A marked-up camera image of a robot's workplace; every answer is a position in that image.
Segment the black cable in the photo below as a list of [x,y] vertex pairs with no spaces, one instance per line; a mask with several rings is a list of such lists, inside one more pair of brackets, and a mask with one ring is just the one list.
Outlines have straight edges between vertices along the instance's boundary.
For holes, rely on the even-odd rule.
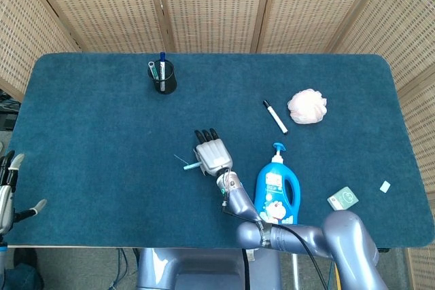
[[[227,200],[228,200],[228,195],[225,193],[225,194],[224,194],[224,202],[227,203]],[[252,221],[252,220],[250,220],[250,219],[246,219],[246,218],[244,218],[244,217],[240,217],[240,216],[235,215],[234,213],[232,213],[232,212],[230,212],[230,211],[227,211],[227,210],[226,210],[226,206],[222,206],[222,212],[224,212],[225,214],[231,215],[231,216],[233,216],[233,217],[236,217],[236,218],[238,218],[238,219],[242,219],[242,220],[245,220],[245,221],[248,221],[248,222],[251,222],[251,223],[256,223],[255,221]],[[317,262],[316,262],[316,260],[314,259],[314,256],[313,256],[312,252],[310,251],[310,248],[308,248],[307,243],[305,242],[305,240],[304,240],[301,236],[299,236],[295,231],[293,231],[293,230],[291,230],[291,229],[285,227],[284,225],[281,225],[281,224],[273,224],[273,226],[274,226],[274,227],[278,227],[278,228],[280,228],[280,229],[284,229],[284,230],[289,231],[291,234],[293,234],[293,235],[294,235],[294,236],[295,236],[295,237],[300,241],[300,243],[302,244],[302,246],[303,246],[303,247],[305,248],[305,250],[307,251],[308,256],[311,258],[311,261],[313,262],[313,265],[314,265],[315,271],[317,272],[317,275],[318,275],[319,278],[320,278],[320,282],[322,283],[324,289],[325,289],[325,290],[328,290],[328,286],[327,286],[327,284],[326,284],[325,278],[324,278],[323,274],[321,273],[320,268],[319,268],[319,266],[317,265]]]
[[[122,274],[122,276],[120,277],[120,273],[121,273],[121,253],[122,256],[124,258],[124,262],[125,262],[125,271]],[[118,248],[118,273],[116,274],[116,278],[115,280],[111,283],[110,287],[108,290],[113,290],[116,289],[115,287],[121,282],[121,280],[127,275],[128,272],[128,260],[127,260],[127,256],[125,255],[125,251],[123,248]]]
[[135,257],[136,257],[137,268],[139,268],[139,259],[141,257],[141,253],[138,250],[138,248],[132,248],[132,250],[133,250],[133,253],[135,254]]
[[242,249],[243,263],[245,265],[245,290],[251,289],[251,278],[249,276],[249,261],[247,260],[246,249]]
[[287,230],[288,232],[290,232],[291,234],[293,234],[293,236],[297,237],[297,239],[300,241],[300,243],[302,244],[302,246],[303,246],[303,247],[305,248],[305,250],[307,251],[308,256],[311,258],[311,261],[313,262],[313,265],[314,265],[314,267],[315,267],[315,271],[317,272],[317,275],[318,275],[319,278],[320,278],[320,282],[321,282],[321,284],[324,286],[324,289],[325,289],[325,290],[328,290],[328,285],[326,284],[325,278],[324,278],[323,274],[321,273],[320,268],[319,268],[319,266],[317,265],[317,262],[316,262],[316,260],[314,259],[314,256],[313,256],[312,252],[311,252],[310,249],[308,248],[307,243],[305,242],[305,240],[304,240],[301,236],[299,236],[297,232],[295,232],[294,230],[292,230],[292,229],[290,229],[290,228],[288,228],[288,227],[285,227],[285,226],[282,225],[282,224],[274,224],[274,226],[275,226],[275,227],[278,227],[279,229]]
[[329,288],[329,285],[331,284],[331,278],[332,278],[332,267],[333,267],[333,265],[334,265],[334,263],[331,261],[331,264],[330,264],[330,266],[329,266],[328,290],[330,289],[330,288]]

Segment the wire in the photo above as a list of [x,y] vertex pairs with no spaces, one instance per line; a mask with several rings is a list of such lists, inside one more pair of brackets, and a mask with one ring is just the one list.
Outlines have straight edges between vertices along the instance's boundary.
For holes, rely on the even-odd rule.
[[[108,290],[116,290],[116,286],[119,285],[119,283],[121,282],[121,280],[127,275],[128,272],[128,260],[127,260],[127,256],[125,255],[125,251],[123,248],[118,248],[118,273],[116,274],[116,278],[115,280],[111,283],[110,287]],[[124,263],[125,263],[125,271],[122,273],[122,276],[120,277],[120,273],[121,273],[121,254],[124,258]]]
[[332,266],[333,266],[333,262],[331,261],[331,265],[329,267],[329,277],[328,277],[328,290],[330,289],[330,282],[331,282],[331,278],[332,278]]
[[224,172],[224,187],[225,187],[225,194],[228,194],[229,188],[228,188],[228,179],[230,178],[231,168],[226,169],[226,172]]
[[246,249],[242,249],[243,265],[245,266],[245,290],[251,289],[251,277],[249,276],[249,260]]
[[17,106],[17,104],[16,103],[5,103],[5,102],[2,102],[2,103],[0,103],[0,108],[2,108],[3,110],[6,110],[6,111],[12,111],[12,112],[19,112],[20,110],[19,110],[19,108],[20,107],[18,107],[18,108],[13,108],[12,106]]
[[301,245],[302,245],[302,246],[305,248],[305,250],[307,251],[308,256],[311,258],[311,261],[313,262],[313,265],[314,265],[315,271],[317,272],[317,275],[318,275],[319,278],[320,278],[320,282],[321,282],[321,284],[324,286],[324,289],[325,289],[325,290],[328,290],[328,286],[327,286],[327,284],[326,284],[325,278],[324,278],[324,276],[322,275],[322,273],[321,273],[321,271],[320,271],[320,268],[319,268],[319,265],[317,264],[316,260],[314,259],[314,256],[313,256],[312,252],[310,251],[310,249],[308,248],[307,243],[305,242],[305,240],[302,239],[302,237],[299,236],[297,232],[295,232],[294,230],[292,230],[292,229],[290,229],[290,228],[288,228],[288,227],[285,227],[285,226],[282,225],[282,224],[274,224],[274,226],[275,226],[275,227],[278,227],[278,228],[280,228],[280,229],[283,229],[283,230],[287,230],[288,232],[290,232],[291,234],[293,234],[293,236],[297,237],[297,239],[299,240],[299,242],[301,243]]
[[139,259],[141,257],[141,253],[138,250],[138,248],[132,248],[132,250],[133,250],[133,253],[135,254],[135,257],[136,257],[137,268],[139,268]]
[[[231,216],[233,216],[233,217],[236,217],[236,218],[238,218],[238,219],[242,219],[242,220],[245,220],[245,221],[248,221],[248,222],[256,223],[255,221],[252,221],[251,219],[246,219],[246,218],[244,218],[244,217],[240,217],[240,216],[238,216],[238,215],[235,215],[234,213],[232,213],[232,212],[230,212],[230,211],[227,211],[227,210],[226,210],[226,205],[225,205],[225,206],[222,206],[222,212],[224,212],[225,214],[231,215]],[[302,245],[302,246],[305,248],[305,250],[307,251],[308,256],[311,258],[311,261],[313,262],[313,265],[314,265],[315,271],[317,272],[317,275],[318,275],[319,278],[320,278],[320,282],[321,282],[321,284],[323,285],[324,290],[328,290],[328,286],[327,286],[327,284],[326,284],[325,278],[324,278],[323,274],[321,273],[320,268],[319,268],[319,265],[317,264],[316,260],[314,259],[314,256],[313,256],[312,252],[310,251],[310,249],[308,248],[307,243],[305,242],[305,240],[304,240],[301,236],[299,236],[295,231],[293,231],[293,230],[291,230],[291,229],[285,227],[284,225],[281,225],[281,224],[273,224],[273,226],[274,226],[274,227],[277,227],[277,228],[280,228],[280,229],[287,230],[288,232],[290,232],[291,234],[293,234],[293,235],[294,235],[294,236],[299,240],[299,242],[301,243],[301,245]]]

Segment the table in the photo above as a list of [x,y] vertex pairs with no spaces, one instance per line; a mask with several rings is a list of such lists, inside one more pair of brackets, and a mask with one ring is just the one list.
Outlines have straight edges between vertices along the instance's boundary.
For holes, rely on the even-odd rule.
[[[377,55],[167,54],[176,91],[158,94],[146,67],[157,54],[66,53],[36,63],[10,149],[26,155],[16,209],[38,216],[10,244],[237,247],[238,219],[221,213],[213,177],[195,161],[195,129],[213,127],[247,193],[274,142],[302,190],[299,222],[320,226],[326,199],[349,186],[378,247],[423,246],[434,224],[386,61]],[[319,90],[328,113],[298,125],[287,102]],[[267,99],[289,129],[264,108]],[[384,180],[391,183],[384,194]]]

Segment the pen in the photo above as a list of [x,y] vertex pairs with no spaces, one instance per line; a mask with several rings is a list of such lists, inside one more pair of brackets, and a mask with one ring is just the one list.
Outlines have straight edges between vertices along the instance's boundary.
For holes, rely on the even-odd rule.
[[281,119],[279,119],[277,113],[275,112],[275,110],[273,110],[273,108],[271,107],[271,105],[269,104],[269,102],[267,102],[266,100],[263,101],[263,105],[267,108],[267,111],[269,111],[269,113],[272,115],[273,119],[275,120],[275,122],[278,124],[278,126],[280,127],[280,129],[282,130],[282,132],[284,134],[288,134],[288,130],[287,128],[284,126],[283,122],[281,121]]
[[148,63],[148,67],[150,68],[150,71],[151,71],[152,77],[153,77],[154,79],[158,79],[157,69],[156,69],[156,65],[154,64],[154,61],[150,61],[150,62]]
[[164,92],[164,79],[166,77],[164,76],[164,52],[160,53],[160,79],[162,80],[160,82],[160,91]]

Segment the pen holder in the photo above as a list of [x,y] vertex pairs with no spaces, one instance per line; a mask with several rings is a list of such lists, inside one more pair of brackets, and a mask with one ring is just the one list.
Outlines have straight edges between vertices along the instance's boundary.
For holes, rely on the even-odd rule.
[[160,79],[160,60],[155,60],[154,65],[157,70],[159,79],[155,79],[151,73],[151,69],[148,67],[148,76],[154,84],[154,88],[160,94],[170,94],[177,88],[177,80],[175,79],[174,65],[169,60],[164,61],[164,79]]

